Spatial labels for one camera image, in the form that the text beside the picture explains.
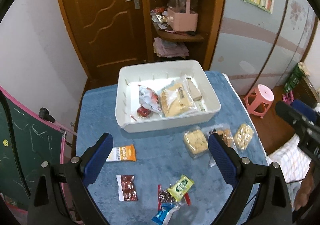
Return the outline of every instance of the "blue snack package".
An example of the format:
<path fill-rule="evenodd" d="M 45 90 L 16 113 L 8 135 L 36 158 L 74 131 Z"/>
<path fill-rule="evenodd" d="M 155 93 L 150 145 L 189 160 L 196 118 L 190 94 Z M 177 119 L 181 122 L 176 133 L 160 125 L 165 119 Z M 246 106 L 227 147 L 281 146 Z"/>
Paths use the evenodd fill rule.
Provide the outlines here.
<path fill-rule="evenodd" d="M 180 207 L 171 203 L 162 203 L 161 210 L 151 220 L 158 225 L 168 225 L 172 214 L 179 210 Z"/>

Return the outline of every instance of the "green chalkboard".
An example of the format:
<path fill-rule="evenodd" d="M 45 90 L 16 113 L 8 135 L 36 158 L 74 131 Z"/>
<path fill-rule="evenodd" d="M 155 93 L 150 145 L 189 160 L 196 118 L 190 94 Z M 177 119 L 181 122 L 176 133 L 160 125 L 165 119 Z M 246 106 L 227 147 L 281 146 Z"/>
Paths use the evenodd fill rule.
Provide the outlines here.
<path fill-rule="evenodd" d="M 41 163 L 60 163 L 63 133 L 4 98 L 6 105 L 0 103 L 0 192 L 27 210 Z M 6 109 L 9 109 L 11 123 Z"/>

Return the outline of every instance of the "pink basket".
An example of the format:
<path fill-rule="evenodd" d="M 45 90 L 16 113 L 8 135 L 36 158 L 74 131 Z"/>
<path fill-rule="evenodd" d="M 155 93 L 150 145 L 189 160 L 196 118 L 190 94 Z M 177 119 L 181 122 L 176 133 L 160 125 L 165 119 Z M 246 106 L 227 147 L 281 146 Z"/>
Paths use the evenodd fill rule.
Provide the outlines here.
<path fill-rule="evenodd" d="M 187 0 L 185 13 L 179 13 L 176 8 L 168 8 L 168 24 L 176 32 L 196 31 L 197 29 L 198 14 L 190 12 L 190 1 Z"/>

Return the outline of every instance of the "table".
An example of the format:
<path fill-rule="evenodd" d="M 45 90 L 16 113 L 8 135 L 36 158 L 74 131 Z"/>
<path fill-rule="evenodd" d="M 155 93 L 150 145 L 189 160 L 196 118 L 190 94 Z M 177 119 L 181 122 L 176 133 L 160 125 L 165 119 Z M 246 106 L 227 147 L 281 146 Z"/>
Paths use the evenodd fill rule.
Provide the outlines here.
<path fill-rule="evenodd" d="M 221 110 L 208 122 L 199 126 L 228 123 L 234 134 L 242 123 L 255 130 L 239 96 L 227 77 L 216 71 L 207 71 L 221 103 Z M 232 187 L 226 184 L 217 166 L 209 167 L 209 154 L 193 160 L 182 141 L 183 132 L 190 127 L 162 131 L 127 133 L 115 118 L 116 85 L 87 91 L 83 97 L 76 145 L 76 154 L 81 156 L 86 148 L 95 144 L 103 132 L 113 136 L 114 146 L 134 144 L 137 162 L 106 163 L 96 182 L 88 190 L 103 215 L 112 225 L 155 225 L 151 221 L 157 213 L 157 186 L 167 188 L 182 174 L 194 180 L 189 191 L 191 206 L 183 206 L 169 224 L 211 224 L 225 202 Z M 255 164 L 267 165 L 266 153 L 255 131 L 246 151 L 239 152 Z M 135 175 L 137 202 L 119 202 L 117 174 Z M 254 185 L 251 195 L 257 192 Z M 249 215 L 252 204 L 244 209 L 238 222 L 242 224 Z"/>

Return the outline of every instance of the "metal screw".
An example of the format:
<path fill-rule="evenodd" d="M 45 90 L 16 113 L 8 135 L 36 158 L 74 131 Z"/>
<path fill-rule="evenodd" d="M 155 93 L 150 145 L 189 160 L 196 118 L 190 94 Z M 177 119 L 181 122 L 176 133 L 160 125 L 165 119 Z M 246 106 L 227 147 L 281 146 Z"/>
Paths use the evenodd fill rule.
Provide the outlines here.
<path fill-rule="evenodd" d="M 279 168 L 280 167 L 280 165 L 277 162 L 273 162 L 272 165 L 273 165 L 274 168 Z"/>
<path fill-rule="evenodd" d="M 244 157 L 241 159 L 241 162 L 243 162 L 244 164 L 249 164 L 250 160 L 249 160 L 249 158 Z"/>
<path fill-rule="evenodd" d="M 74 156 L 74 157 L 71 158 L 71 162 L 73 164 L 76 164 L 77 162 L 79 162 L 79 160 L 80 160 L 80 158 L 78 156 Z"/>
<path fill-rule="evenodd" d="M 41 167 L 46 168 L 48 166 L 48 164 L 49 163 L 47 161 L 44 161 L 44 162 L 42 162 Z"/>

